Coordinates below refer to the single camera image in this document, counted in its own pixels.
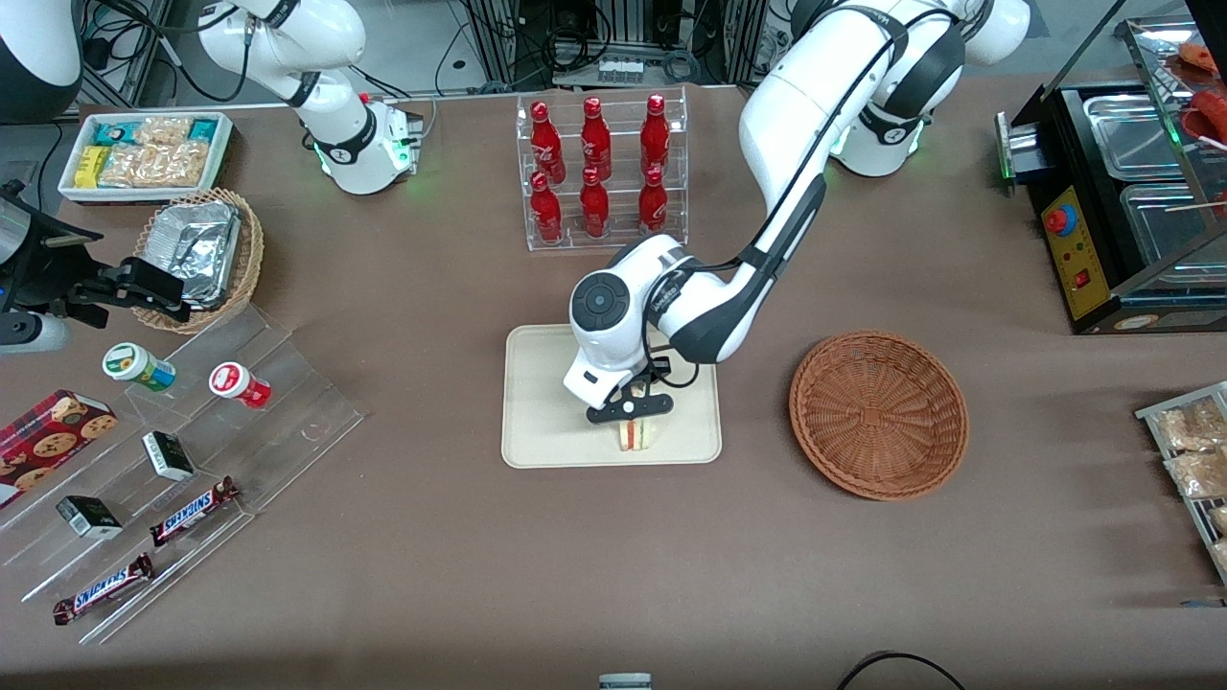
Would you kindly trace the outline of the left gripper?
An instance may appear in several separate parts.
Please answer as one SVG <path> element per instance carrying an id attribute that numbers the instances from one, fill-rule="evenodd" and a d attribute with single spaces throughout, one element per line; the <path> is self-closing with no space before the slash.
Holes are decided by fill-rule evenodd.
<path id="1" fill-rule="evenodd" d="M 649 387 L 633 389 L 631 399 L 609 401 L 614 393 L 631 383 L 636 376 L 644 373 L 643 362 L 638 367 L 602 368 L 594 359 L 577 355 L 564 374 L 564 388 L 587 404 L 589 424 L 623 424 L 669 414 L 674 410 L 674 399 L 667 393 L 653 392 Z"/>

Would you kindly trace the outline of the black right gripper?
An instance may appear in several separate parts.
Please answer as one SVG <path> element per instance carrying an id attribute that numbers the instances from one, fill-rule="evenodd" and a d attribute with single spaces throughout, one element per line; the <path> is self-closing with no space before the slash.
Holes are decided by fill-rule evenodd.
<path id="1" fill-rule="evenodd" d="M 182 279 L 137 257 L 118 266 L 94 262 L 86 246 L 99 239 L 104 235 L 56 219 L 31 219 L 28 311 L 96 329 L 108 323 L 108 307 L 129 308 L 141 318 L 190 320 Z"/>

